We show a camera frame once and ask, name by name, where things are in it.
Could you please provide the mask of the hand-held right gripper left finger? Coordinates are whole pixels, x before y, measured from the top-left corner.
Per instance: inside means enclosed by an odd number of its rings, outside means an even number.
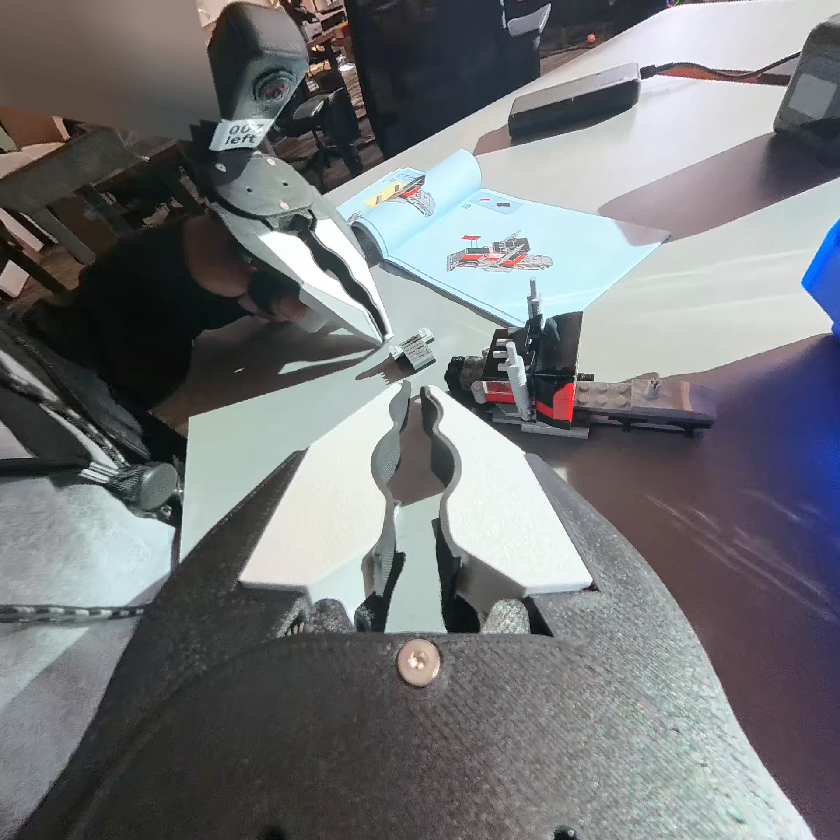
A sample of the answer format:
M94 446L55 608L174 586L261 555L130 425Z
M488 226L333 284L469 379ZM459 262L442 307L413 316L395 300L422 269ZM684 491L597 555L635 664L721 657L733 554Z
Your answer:
M389 485L411 399L409 381L390 385L306 449L239 573L242 587L333 600L357 627L385 630L401 570Z

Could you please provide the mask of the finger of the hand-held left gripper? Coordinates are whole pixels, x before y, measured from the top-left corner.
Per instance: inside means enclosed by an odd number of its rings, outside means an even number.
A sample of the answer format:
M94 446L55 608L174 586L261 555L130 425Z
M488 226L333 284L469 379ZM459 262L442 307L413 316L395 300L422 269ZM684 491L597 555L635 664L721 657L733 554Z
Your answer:
M393 330L368 259L352 228L339 215L315 215L308 248L329 288L331 312L370 343L384 343Z
M252 236L251 254L269 268L288 277L298 288L299 300L324 321L337 323L347 329L340 318L331 312L332 300L328 295L329 288L323 285L325 277L315 265L308 248L308 231L293 234L270 230ZM347 330L370 343L364 337Z

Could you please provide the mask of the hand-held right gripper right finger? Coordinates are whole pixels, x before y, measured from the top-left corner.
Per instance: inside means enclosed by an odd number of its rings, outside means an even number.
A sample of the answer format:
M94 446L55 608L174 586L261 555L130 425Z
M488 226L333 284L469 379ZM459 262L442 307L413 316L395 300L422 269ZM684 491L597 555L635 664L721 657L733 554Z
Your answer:
M420 398L444 487L436 554L446 630L478 632L500 601L590 590L594 577L527 454L436 386Z

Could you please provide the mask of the grey black grille brick assembly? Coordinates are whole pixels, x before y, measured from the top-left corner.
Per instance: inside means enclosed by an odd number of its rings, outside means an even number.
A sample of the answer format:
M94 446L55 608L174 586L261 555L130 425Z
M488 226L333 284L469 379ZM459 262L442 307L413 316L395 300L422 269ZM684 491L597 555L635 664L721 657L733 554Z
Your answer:
M431 329L420 328L408 339L392 344L389 354L396 363L418 373L436 363L434 352L431 350L433 341L434 334Z

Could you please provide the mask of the black red toy brick truck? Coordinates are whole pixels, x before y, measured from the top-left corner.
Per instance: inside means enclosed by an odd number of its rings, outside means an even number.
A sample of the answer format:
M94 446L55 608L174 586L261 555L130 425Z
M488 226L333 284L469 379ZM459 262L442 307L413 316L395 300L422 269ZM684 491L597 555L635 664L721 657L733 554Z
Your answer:
M692 438L712 427L717 401L703 385L656 373L621 382L580 373L582 321L581 311L545 316L531 278L524 326L495 331L481 355L451 358L449 394L489 423L553 437L586 439L603 425Z

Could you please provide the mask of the light blue instruction booklet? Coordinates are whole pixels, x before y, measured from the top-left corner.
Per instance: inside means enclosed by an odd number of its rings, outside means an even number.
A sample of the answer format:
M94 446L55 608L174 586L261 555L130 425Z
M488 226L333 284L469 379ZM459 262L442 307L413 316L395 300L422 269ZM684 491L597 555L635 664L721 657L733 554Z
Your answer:
M531 280L543 313L582 311L670 237L491 190L466 150L393 170L338 210L378 260L508 326L529 318Z

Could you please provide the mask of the blue plastic parts bin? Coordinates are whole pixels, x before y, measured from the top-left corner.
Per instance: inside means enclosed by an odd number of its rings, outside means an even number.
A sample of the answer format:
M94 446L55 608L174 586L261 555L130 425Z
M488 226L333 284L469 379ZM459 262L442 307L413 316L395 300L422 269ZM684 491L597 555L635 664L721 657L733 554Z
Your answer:
M839 339L839 229L840 222L836 220L801 281L803 289L831 320L836 339Z

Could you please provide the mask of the person's left forearm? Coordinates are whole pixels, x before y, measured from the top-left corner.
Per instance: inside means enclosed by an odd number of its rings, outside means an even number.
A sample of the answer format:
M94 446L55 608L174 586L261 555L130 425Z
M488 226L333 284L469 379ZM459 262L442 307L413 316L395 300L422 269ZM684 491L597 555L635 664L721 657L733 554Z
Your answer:
M82 270L76 289L27 310L26 330L94 371L125 405L157 407L185 381L195 340L239 315L235 301L194 279L183 228L163 224L118 241Z

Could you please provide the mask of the grey desk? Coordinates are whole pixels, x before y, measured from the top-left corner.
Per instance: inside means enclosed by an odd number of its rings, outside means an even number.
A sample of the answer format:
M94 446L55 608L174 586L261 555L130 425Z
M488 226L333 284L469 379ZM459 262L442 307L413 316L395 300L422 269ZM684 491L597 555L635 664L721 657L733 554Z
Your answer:
M625 62L746 69L789 55L838 2L676 7L525 90ZM586 310L583 371L708 384L694 440L597 428L511 434L551 463L654 568L688 615L754 748L818 838L838 838L838 342L800 281L838 219L838 175L773 139L782 87L659 77L634 109L511 144L520 91L335 189L476 154L528 200L673 234ZM244 320L199 339L161 409L190 418L182 557L291 451L399 374L338 334Z

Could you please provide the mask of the person's left hand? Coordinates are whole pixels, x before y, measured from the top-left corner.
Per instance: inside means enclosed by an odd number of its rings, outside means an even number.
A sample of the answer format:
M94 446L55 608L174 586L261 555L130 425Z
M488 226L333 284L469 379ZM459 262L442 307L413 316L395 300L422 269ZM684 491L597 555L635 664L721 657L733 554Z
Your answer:
M267 308L250 288L259 267L247 262L226 227L212 214L187 218L181 227L184 260L196 283L211 294L231 299L248 314L268 322L302 322L310 309L299 299L276 294Z

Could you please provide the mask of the black office chair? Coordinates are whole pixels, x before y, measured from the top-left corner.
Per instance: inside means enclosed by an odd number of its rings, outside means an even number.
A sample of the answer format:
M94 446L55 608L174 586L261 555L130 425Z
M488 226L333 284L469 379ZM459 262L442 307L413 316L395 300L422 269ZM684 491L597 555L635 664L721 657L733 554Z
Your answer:
M298 104L283 130L289 139L312 136L316 150L306 160L301 173L315 174L320 184L324 183L331 159L341 160L351 176L364 170L346 116L338 91L321 92Z

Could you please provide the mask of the wooden side table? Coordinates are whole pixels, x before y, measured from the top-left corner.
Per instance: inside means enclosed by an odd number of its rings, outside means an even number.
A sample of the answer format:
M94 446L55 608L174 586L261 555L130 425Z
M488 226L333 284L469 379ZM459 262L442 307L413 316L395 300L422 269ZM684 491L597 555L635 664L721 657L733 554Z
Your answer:
M79 197L114 234L130 235L132 227L98 190L100 184L129 173L151 176L163 184L167 197L195 214L203 207L182 179L186 165L182 153L179 140L95 127L3 174L1 207L19 222L30 220L77 263L87 266L95 260L95 252L53 213L55 203Z

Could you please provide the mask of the black high-back chair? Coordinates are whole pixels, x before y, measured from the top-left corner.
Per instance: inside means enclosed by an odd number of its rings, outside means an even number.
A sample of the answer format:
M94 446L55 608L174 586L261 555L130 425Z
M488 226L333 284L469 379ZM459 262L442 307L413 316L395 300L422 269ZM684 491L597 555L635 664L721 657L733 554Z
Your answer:
M346 1L385 159L537 79L551 1Z

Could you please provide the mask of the black flat power bank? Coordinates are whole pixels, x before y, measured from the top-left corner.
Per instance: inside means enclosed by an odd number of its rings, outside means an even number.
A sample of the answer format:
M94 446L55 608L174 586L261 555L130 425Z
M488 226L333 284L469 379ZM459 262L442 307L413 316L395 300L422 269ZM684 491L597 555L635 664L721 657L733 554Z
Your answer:
M631 62L523 94L511 105L509 135L525 140L609 119L637 104L641 83L641 68Z

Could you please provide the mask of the dark grey cube device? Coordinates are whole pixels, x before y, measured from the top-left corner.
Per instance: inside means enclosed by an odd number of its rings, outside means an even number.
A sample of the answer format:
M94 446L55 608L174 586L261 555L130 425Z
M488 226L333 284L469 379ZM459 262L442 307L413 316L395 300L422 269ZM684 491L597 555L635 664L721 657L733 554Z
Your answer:
M839 15L807 36L773 131L827 163L839 163Z

